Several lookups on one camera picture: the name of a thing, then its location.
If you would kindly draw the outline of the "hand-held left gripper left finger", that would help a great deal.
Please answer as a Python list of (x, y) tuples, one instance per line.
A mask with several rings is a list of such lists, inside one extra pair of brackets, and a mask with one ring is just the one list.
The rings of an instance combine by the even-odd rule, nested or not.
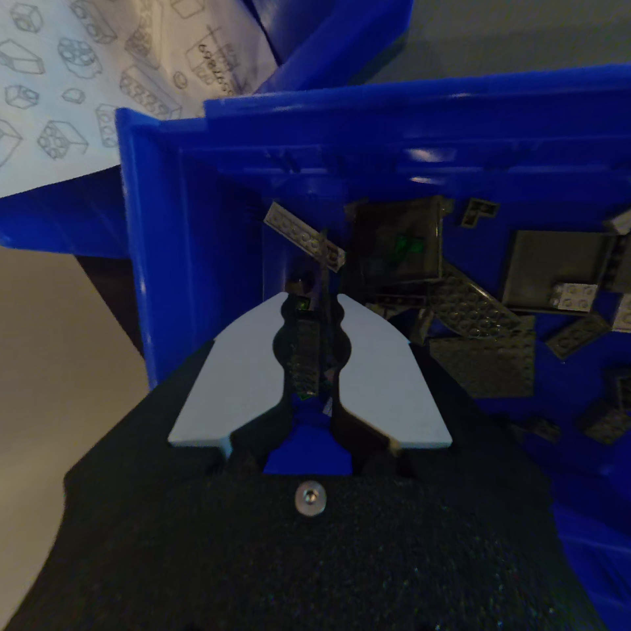
[(173, 425), (173, 447), (215, 447), (233, 451), (237, 430), (281, 402), (283, 367), (273, 342), (285, 323), (280, 292), (238, 317), (217, 335)]

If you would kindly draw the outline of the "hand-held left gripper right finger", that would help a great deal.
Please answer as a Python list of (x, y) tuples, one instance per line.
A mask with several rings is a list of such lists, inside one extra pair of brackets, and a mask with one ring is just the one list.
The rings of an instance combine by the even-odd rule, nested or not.
[(449, 448), (453, 437), (408, 339), (350, 296), (337, 303), (350, 352), (336, 377), (335, 440), (350, 453)]

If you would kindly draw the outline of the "dark grey narrow brick plate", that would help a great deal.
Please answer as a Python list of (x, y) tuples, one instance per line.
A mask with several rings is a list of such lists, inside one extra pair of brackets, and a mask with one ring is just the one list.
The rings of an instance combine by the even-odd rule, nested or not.
[(310, 306), (306, 296), (289, 295), (288, 370), (292, 389), (301, 401), (317, 398), (321, 381), (322, 319)]

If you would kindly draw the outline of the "grey desk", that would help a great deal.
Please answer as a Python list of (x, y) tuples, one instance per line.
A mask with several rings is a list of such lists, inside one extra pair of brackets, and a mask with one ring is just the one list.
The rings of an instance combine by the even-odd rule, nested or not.
[(98, 629), (106, 537), (132, 508), (215, 471), (211, 457), (170, 460), (158, 411), (135, 410), (140, 359), (116, 322), (81, 323), (56, 254), (1, 255), (1, 601), (25, 592), (6, 630)]

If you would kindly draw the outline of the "dark grey rectangular brick plate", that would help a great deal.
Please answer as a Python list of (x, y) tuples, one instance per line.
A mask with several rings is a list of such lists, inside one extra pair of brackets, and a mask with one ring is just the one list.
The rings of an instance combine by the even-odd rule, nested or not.
[(473, 399), (532, 397), (535, 317), (519, 320), (511, 332), (493, 338), (431, 338), (430, 355)]

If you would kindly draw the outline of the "dark grey wedge brick plate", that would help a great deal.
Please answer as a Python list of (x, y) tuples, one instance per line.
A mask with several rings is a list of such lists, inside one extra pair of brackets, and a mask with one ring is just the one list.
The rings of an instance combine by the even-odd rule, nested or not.
[(522, 326), (519, 316), (447, 261), (441, 279), (430, 284), (428, 297), (438, 320), (464, 338), (507, 336)]

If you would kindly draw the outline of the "dark box brick green print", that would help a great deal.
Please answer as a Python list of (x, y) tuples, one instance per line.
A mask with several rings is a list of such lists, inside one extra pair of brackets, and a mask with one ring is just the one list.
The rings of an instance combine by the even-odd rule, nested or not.
[(443, 220), (454, 201), (442, 195), (405, 201), (359, 201), (349, 210), (343, 286), (376, 290), (443, 277)]

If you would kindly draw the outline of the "light grey long brick plate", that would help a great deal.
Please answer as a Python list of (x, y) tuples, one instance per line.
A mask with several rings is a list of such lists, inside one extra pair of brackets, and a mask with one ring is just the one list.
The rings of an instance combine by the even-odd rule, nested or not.
[(286, 238), (311, 258), (326, 264), (332, 272), (339, 272), (346, 263), (346, 252), (324, 238), (300, 218), (273, 201), (264, 217), (264, 224)]

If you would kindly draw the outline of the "dark grey short brick plate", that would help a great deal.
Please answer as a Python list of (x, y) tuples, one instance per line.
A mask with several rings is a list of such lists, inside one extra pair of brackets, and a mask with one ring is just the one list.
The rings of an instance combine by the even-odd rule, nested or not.
[(561, 362), (611, 332), (610, 323), (599, 313), (579, 317), (549, 337), (545, 346)]

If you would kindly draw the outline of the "small dark corner brick plate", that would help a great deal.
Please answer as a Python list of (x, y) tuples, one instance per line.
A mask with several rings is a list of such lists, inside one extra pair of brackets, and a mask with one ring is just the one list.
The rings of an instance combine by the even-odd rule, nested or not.
[(501, 204), (487, 199), (470, 198), (461, 217), (460, 227), (474, 229), (480, 219), (495, 218)]

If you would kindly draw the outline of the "dark grey square panel brick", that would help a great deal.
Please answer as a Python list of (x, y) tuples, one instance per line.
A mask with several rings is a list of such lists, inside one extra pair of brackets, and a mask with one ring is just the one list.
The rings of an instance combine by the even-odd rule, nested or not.
[(603, 281), (616, 238), (603, 232), (519, 230), (505, 271), (502, 304), (512, 311), (566, 312), (549, 305), (556, 283)]

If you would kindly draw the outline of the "light grey square brick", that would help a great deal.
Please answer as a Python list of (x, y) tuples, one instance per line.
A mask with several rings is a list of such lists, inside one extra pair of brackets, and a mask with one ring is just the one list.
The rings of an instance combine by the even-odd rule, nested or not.
[(549, 295), (549, 305), (558, 311), (589, 313), (597, 296), (598, 284), (556, 283)]

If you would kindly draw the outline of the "dark grey angled brick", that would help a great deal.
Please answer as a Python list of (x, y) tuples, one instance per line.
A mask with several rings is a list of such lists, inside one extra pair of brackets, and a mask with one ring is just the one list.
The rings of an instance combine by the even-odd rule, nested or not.
[(630, 433), (630, 366), (609, 368), (603, 377), (603, 396), (575, 421), (584, 436), (606, 446)]

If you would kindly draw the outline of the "white plastic bag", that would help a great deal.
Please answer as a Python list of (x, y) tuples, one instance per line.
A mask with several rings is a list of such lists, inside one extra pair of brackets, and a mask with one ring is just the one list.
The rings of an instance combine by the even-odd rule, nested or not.
[(2, 1), (1, 197), (118, 165), (118, 108), (200, 117), (277, 67), (243, 1)]

